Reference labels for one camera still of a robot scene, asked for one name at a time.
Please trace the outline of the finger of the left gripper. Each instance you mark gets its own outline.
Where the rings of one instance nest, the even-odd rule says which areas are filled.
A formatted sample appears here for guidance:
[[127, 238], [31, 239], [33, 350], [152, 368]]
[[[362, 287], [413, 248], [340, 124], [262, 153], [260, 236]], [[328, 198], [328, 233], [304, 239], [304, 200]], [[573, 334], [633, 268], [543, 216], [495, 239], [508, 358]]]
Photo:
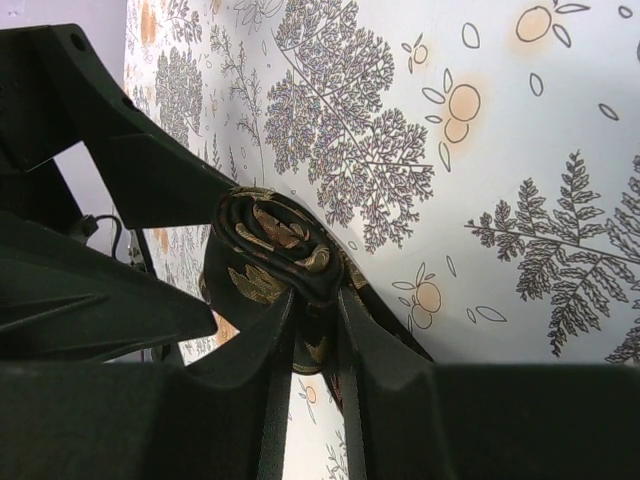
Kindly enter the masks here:
[[236, 185], [134, 105], [79, 25], [2, 30], [2, 176], [76, 144], [129, 229], [213, 224]]
[[215, 331], [203, 301], [2, 213], [2, 360], [105, 361]]

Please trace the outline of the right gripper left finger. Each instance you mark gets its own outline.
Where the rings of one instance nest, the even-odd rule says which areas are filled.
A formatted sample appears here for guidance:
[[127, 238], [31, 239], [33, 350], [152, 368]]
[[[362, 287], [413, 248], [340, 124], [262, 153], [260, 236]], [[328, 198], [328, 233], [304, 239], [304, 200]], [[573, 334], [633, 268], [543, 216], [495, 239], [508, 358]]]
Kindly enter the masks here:
[[187, 368], [3, 363], [5, 479], [278, 479], [295, 295]]

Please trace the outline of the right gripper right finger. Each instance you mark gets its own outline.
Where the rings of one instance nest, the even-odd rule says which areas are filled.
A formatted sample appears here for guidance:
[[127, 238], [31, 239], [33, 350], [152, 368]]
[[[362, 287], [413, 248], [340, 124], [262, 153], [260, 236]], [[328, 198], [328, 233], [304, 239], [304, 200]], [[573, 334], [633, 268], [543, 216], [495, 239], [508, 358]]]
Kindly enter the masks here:
[[354, 479], [635, 479], [639, 373], [611, 365], [440, 365], [348, 290], [340, 366]]

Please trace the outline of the black gold floral tie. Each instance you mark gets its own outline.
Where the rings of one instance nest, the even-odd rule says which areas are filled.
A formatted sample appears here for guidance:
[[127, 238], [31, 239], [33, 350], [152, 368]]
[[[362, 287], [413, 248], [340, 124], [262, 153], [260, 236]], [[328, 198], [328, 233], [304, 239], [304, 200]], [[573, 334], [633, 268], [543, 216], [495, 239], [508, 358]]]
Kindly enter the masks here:
[[336, 403], [342, 401], [334, 355], [341, 288], [390, 335], [428, 355], [316, 218], [272, 190], [236, 187], [215, 205], [199, 285], [206, 303], [238, 331], [294, 291], [303, 319], [292, 369], [322, 375]]

